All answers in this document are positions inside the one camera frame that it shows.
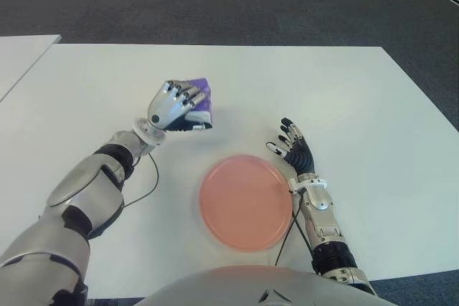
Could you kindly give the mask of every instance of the robot forearm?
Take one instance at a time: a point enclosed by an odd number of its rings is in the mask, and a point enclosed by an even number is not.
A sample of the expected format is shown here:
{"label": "robot forearm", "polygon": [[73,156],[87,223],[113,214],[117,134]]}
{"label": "robot forearm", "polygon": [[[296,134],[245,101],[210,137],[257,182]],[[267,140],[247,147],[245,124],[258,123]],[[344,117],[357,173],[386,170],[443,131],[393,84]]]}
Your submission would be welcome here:
{"label": "robot forearm", "polygon": [[365,273],[357,267],[333,215],[333,201],[326,191],[326,182],[314,173],[304,173],[298,176],[298,182],[290,180],[289,186],[292,191],[303,194],[301,212],[313,249],[314,271],[376,295]]}

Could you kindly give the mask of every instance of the purple object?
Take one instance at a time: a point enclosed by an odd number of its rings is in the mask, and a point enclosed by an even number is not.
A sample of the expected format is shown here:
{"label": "purple object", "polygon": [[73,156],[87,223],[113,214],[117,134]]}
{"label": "purple object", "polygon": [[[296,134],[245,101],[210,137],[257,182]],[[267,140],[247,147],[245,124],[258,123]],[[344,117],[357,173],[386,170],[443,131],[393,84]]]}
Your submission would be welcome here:
{"label": "purple object", "polygon": [[206,98],[200,102],[193,111],[208,111],[212,112],[212,103],[210,101],[210,86],[206,78],[188,80],[190,84],[201,89],[203,93],[206,94]]}

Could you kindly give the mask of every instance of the white surface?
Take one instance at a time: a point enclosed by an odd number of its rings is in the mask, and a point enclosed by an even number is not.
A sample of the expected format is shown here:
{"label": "white surface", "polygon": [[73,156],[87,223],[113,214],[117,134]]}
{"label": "white surface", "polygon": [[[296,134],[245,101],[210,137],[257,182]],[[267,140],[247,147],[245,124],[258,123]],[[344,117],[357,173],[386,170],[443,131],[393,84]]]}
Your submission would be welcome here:
{"label": "white surface", "polygon": [[[378,47],[58,44],[0,106],[0,251],[31,225],[61,178],[115,131],[146,115],[164,80],[208,78],[214,128],[169,133],[160,184],[91,242],[90,297],[139,297],[203,269],[273,264],[224,247],[199,215],[206,170],[247,153],[286,178],[265,148],[283,116],[305,133],[336,217],[369,279],[458,268],[459,134]],[[154,182],[144,158],[126,201]],[[281,265],[311,270],[295,229]]]}
{"label": "white surface", "polygon": [[60,35],[0,37],[0,101]]}

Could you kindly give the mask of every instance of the pink plate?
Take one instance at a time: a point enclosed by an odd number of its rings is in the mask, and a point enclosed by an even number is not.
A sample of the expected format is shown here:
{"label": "pink plate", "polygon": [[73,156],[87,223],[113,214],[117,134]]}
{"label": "pink plate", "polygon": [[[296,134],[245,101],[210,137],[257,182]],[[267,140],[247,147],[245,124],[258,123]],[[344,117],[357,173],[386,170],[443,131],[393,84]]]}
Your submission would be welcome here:
{"label": "pink plate", "polygon": [[199,195],[209,230],[240,251],[263,250],[288,228],[292,198],[278,170],[254,156],[232,156],[208,172]]}

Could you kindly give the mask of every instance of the robotic arm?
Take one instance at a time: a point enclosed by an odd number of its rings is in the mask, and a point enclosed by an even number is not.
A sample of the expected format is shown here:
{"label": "robotic arm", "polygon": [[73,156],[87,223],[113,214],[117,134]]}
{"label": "robotic arm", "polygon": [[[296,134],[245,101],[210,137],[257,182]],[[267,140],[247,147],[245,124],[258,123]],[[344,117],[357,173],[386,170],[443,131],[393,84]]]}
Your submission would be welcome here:
{"label": "robotic arm", "polygon": [[116,133],[59,183],[39,220],[0,256],[0,305],[84,305],[88,240],[124,207],[123,184],[134,162],[165,139],[165,130],[211,128],[206,80],[169,81],[133,130]]}
{"label": "robotic arm", "polygon": [[298,180],[292,178],[288,185],[293,194],[300,194],[301,213],[306,220],[306,234],[313,249],[312,265],[316,274],[376,295],[364,272],[357,267],[338,222],[333,215],[333,201],[326,191],[327,183],[319,179],[314,169],[314,159],[300,129],[283,118],[280,129],[287,138],[279,140],[288,150],[274,143],[266,143],[269,150],[281,156],[294,167]]}

